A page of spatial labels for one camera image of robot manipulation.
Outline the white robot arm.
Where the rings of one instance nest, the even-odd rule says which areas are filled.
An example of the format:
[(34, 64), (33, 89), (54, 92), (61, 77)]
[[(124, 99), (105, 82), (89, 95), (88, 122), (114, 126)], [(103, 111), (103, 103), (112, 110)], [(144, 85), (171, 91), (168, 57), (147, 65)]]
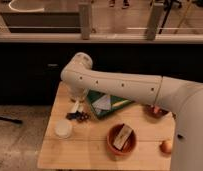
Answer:
[(203, 83), (158, 75), (99, 72), (78, 52), (61, 80), (80, 98), (87, 90), (158, 106), (176, 115), (170, 171), (203, 171)]

